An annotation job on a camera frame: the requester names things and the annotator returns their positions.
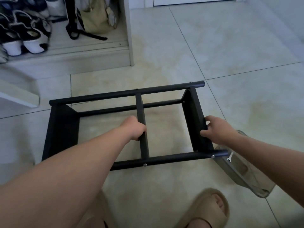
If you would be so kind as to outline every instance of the baseboard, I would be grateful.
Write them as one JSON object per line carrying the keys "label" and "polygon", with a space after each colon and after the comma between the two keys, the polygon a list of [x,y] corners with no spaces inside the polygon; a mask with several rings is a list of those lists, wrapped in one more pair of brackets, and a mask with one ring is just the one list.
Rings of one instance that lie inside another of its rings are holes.
{"label": "baseboard", "polygon": [[298,36],[261,0],[246,0],[270,29],[301,62],[304,62],[304,44]]}
{"label": "baseboard", "polygon": [[9,61],[0,79],[9,83],[130,66],[128,46]]}

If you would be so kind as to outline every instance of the wrench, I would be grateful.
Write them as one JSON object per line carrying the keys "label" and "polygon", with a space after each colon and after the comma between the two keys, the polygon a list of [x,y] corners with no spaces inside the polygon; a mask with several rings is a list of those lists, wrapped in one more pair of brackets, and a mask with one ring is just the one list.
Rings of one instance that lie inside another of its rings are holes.
{"label": "wrench", "polygon": [[227,161],[231,162],[231,158],[232,158],[232,155],[233,155],[233,151],[231,152],[230,156],[227,158]]}

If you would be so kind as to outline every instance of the white door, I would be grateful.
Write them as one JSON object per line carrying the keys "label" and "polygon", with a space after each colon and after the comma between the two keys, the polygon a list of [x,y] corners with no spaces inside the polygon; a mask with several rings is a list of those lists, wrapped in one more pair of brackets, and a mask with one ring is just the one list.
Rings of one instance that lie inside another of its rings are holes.
{"label": "white door", "polygon": [[154,0],[154,6],[175,5],[175,4],[206,2],[206,1],[224,1],[224,0]]}

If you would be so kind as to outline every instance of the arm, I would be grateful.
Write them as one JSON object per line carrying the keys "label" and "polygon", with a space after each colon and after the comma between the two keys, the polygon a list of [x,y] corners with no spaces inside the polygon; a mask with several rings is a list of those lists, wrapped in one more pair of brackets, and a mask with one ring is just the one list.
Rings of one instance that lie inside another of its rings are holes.
{"label": "arm", "polygon": [[1,227],[72,227],[95,198],[123,147],[146,131],[136,117],[66,149],[0,188]]}
{"label": "arm", "polygon": [[238,134],[225,120],[207,116],[208,130],[200,134],[243,156],[304,207],[304,153]]}

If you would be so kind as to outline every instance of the hand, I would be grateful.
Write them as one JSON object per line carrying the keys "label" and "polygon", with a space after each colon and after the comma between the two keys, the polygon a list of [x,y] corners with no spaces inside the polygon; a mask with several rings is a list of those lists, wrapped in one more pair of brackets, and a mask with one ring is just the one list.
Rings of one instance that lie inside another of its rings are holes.
{"label": "hand", "polygon": [[219,117],[209,115],[205,119],[210,121],[207,125],[208,130],[201,130],[200,134],[218,145],[227,145],[231,139],[239,135],[228,122]]}
{"label": "hand", "polygon": [[138,141],[138,138],[147,131],[147,127],[140,123],[135,116],[130,116],[126,118],[120,127],[126,128],[128,133],[130,133],[130,139]]}

